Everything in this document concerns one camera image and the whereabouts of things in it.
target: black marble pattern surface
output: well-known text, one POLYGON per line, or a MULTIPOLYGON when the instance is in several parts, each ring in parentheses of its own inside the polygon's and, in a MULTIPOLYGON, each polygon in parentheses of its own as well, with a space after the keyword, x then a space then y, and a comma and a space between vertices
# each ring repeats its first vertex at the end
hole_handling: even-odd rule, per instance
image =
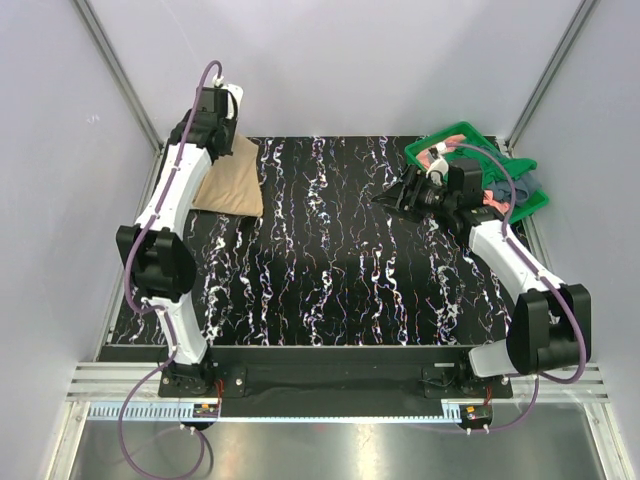
MULTIPOLYGON (((506 291, 433 219, 370 199, 415 137, 261 138, 260 219, 192 211, 184 241, 202 333, 223 345, 482 344, 505 336, 506 291)), ((112 344, 161 344, 123 302, 112 344)))

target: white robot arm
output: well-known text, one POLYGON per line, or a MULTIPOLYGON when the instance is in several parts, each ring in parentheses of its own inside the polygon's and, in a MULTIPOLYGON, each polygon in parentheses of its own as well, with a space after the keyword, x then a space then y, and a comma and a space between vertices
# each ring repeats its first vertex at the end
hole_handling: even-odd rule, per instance
MULTIPOLYGON (((434 148, 432 166, 443 151, 444 144, 434 148)), ((448 172, 425 172, 409 165, 401 179, 373 201, 410 221, 435 215, 489 265, 511 296, 515 308, 507 338, 469 351, 463 369, 470 382, 582 363, 582 355, 588 359, 591 354, 588 291, 582 285, 566 285, 545 269, 503 225, 503 216, 483 205, 483 197, 480 165, 466 158, 451 162, 448 172)))
POLYGON ((116 236, 124 263, 140 233, 140 226, 147 224, 152 216, 156 217, 136 254, 132 279, 142 290, 144 302, 165 307, 169 313, 175 345, 164 314, 156 310, 169 348, 176 347, 174 362, 178 365, 199 365, 207 352, 191 299, 195 263, 182 242, 184 224, 211 164, 219 155, 231 153, 242 96, 242 88, 236 85, 204 89, 179 166, 176 167, 178 142, 184 132, 185 120, 169 138, 162 173, 149 204, 136 219, 134 227, 120 227, 116 236))

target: white wall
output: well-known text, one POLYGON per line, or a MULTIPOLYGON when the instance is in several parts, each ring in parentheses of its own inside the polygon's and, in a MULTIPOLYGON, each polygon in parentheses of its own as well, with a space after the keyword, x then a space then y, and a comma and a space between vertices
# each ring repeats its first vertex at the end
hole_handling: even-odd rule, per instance
POLYGON ((151 148, 68 1, 0 8, 0 465, 35 479, 90 360, 151 148))
POLYGON ((161 135, 206 63, 249 135, 506 135, 578 0, 92 0, 161 135))
POLYGON ((593 350, 640 473, 640 3, 600 2, 524 132, 551 197, 535 216, 553 268, 593 299, 593 350))

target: green plastic basket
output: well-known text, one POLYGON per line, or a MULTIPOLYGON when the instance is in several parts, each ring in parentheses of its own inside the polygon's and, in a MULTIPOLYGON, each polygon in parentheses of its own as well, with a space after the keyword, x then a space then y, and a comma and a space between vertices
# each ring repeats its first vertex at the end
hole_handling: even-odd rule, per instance
MULTIPOLYGON (((407 145, 407 147, 404 149, 404 153, 407 157, 407 163, 418 165, 420 168, 424 169, 424 167, 416 158, 421 151, 423 151, 425 148, 429 148, 432 145, 435 145, 436 143, 446 140, 451 135, 459 135, 461 133, 466 137, 465 142, 476 145, 478 147, 487 148, 492 152, 500 153, 500 151, 491 142, 489 142, 489 140, 484 138, 480 134, 480 132, 473 128, 470 123, 460 122, 450 126, 449 128, 440 130, 433 135, 429 135, 428 137, 412 143, 411 145, 407 145)), ((544 193, 542 189, 535 191, 529 197, 527 203, 525 203, 521 207, 516 207, 513 210, 513 215, 511 216, 510 223, 515 223, 518 220, 522 220, 524 217, 528 217, 539 208, 544 207, 547 203, 549 203, 549 197, 547 196, 547 194, 544 193)))

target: purple cable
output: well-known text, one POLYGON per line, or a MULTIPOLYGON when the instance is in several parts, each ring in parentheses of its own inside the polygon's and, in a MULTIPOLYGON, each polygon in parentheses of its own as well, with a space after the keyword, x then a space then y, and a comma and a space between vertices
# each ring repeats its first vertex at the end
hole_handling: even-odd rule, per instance
POLYGON ((554 382, 562 383, 562 384, 571 384, 571 383, 577 382, 582 376, 582 374, 584 373, 584 369, 587 364, 587 346, 584 342, 584 337, 582 335, 582 330, 580 330, 580 325, 578 325, 578 321, 576 320, 575 315, 571 311, 571 308, 569 307, 567 302, 564 300, 564 298, 562 297, 558 289, 553 286, 553 284, 547 277, 540 275, 540 270, 536 267, 536 265, 529 260, 528 256, 518 247, 518 244, 514 242, 511 238, 509 238, 507 235, 509 220, 511 219, 511 215, 513 214, 513 209, 515 208, 515 205, 516 205, 516 187, 513 183, 513 179, 511 178, 511 175, 509 175, 507 170, 502 166, 502 164, 498 161, 497 158, 495 158, 493 155, 491 155, 489 152, 487 152, 483 148, 476 147, 475 145, 470 145, 468 143, 458 143, 458 142, 446 143, 446 146, 453 147, 453 148, 458 148, 458 147, 468 148, 469 150, 482 153, 484 156, 486 156, 493 163, 496 164, 496 166, 500 169, 502 174, 507 179, 507 183, 509 183, 509 188, 511 190, 511 202, 509 203, 509 211, 504 216, 504 220, 502 221, 502 236, 504 237, 505 241, 509 244, 511 249, 518 255, 518 257, 520 257, 520 259, 527 265, 527 267, 529 267, 529 270, 531 270, 531 272, 540 279, 540 281, 544 284, 544 286, 547 287, 547 289, 558 301, 558 303, 560 304, 560 307, 562 308, 565 315, 567 316, 569 323, 571 324, 571 328, 573 329, 573 334, 576 336, 576 341, 578 342, 578 347, 580 349, 578 368, 576 369, 575 373, 571 377, 558 378, 544 372, 542 372, 540 375, 542 375, 544 378, 547 378, 549 380, 553 380, 554 382))
POLYGON ((151 306, 146 307, 146 308, 141 308, 141 307, 138 307, 135 304, 135 302, 133 300, 133 293, 131 291, 131 271, 132 271, 132 268, 133 268, 133 260, 135 259, 135 256, 136 256, 136 254, 138 252, 138 249, 140 248, 140 245, 144 241, 145 236, 147 235, 147 233, 151 229, 151 226, 153 225, 153 222, 155 222, 157 220, 158 214, 160 213, 160 209, 162 208, 162 204, 164 203, 165 199, 167 198, 167 194, 169 193, 169 189, 171 188, 171 184, 173 183, 173 179, 175 178, 175 175, 176 175, 176 173, 178 171, 177 168, 180 165, 180 162, 182 161, 182 153, 184 152, 184 147, 185 147, 185 144, 187 143, 187 136, 189 135, 189 130, 191 130, 191 125, 193 125, 193 119, 194 119, 195 114, 196 114, 196 109, 198 108, 198 103, 200 101, 200 96, 202 95, 202 89, 204 88, 204 84, 205 84, 205 82, 207 80, 207 77, 209 76, 209 72, 211 71, 211 69, 214 66, 217 67, 217 69, 218 69, 218 76, 222 76, 222 64, 218 60, 214 60, 214 61, 210 62, 206 66, 206 68, 204 69, 204 72, 202 73, 202 76, 200 77, 200 82, 198 83, 198 87, 196 89, 196 98, 195 98, 195 100, 193 102, 193 107, 191 107, 191 112, 189 113, 189 118, 187 119, 187 124, 185 126, 184 132, 182 133, 182 138, 180 139, 180 144, 178 145, 178 153, 176 154, 175 165, 174 165, 173 169, 171 170, 171 173, 169 174, 169 178, 167 179, 167 183, 165 184, 164 189, 162 190, 162 193, 160 194, 160 198, 158 199, 158 203, 156 204, 156 207, 155 207, 155 215, 151 215, 149 217, 149 221, 144 226, 144 228, 142 229, 142 231, 140 232, 140 234, 136 238, 135 242, 133 242, 133 245, 131 247, 131 251, 129 252, 129 255, 127 256, 127 261, 125 263, 125 269, 124 269, 124 283, 125 283, 125 292, 124 293, 125 293, 125 298, 127 299, 127 303, 129 304, 129 307, 131 307, 131 309, 134 312, 139 313, 141 315, 145 314, 145 313, 152 312, 154 310, 162 311, 163 315, 164 315, 165 322, 167 324, 167 329, 169 330, 169 338, 171 340, 170 344, 173 345, 173 347, 170 348, 171 354, 169 355, 167 360, 165 360, 165 362, 162 363, 161 365, 158 365, 156 368, 154 368, 147 375, 142 377, 142 379, 138 383, 136 383, 136 385, 131 389, 131 391, 129 392, 129 394, 125 398, 124 402, 122 403, 122 408, 120 409, 120 414, 118 415, 118 440, 119 440, 119 443, 120 443, 120 450, 122 450, 122 454, 124 455, 125 460, 127 461, 127 463, 131 466, 131 468, 136 473, 138 473, 139 475, 142 475, 143 477, 149 478, 151 480, 182 480, 182 479, 187 479, 187 478, 191 477, 196 472, 196 470, 198 470, 198 468, 200 468, 200 465, 202 464, 202 461, 204 460, 204 451, 205 451, 205 444, 207 442, 207 439, 205 438, 205 436, 199 430, 194 430, 195 433, 198 435, 198 438, 200 439, 200 457, 198 458, 198 461, 196 462, 194 467, 188 473, 186 473, 184 475, 181 475, 179 477, 167 478, 167 477, 158 477, 158 476, 152 475, 152 474, 146 472, 145 470, 141 469, 136 464, 136 462, 133 460, 133 458, 131 457, 131 454, 127 451, 127 447, 126 447, 125 442, 124 442, 124 434, 123 434, 123 431, 122 431, 122 420, 123 420, 124 412, 125 412, 125 410, 127 408, 127 405, 129 404, 129 402, 131 401, 131 399, 133 398, 135 393, 138 391, 138 389, 147 380, 149 380, 152 376, 154 376, 158 372, 161 372, 165 367, 167 367, 175 359, 176 354, 177 354, 176 332, 175 332, 175 328, 173 326, 173 323, 171 322, 171 318, 169 317, 169 313, 165 310, 164 307, 161 307, 161 306, 151 305, 151 306))

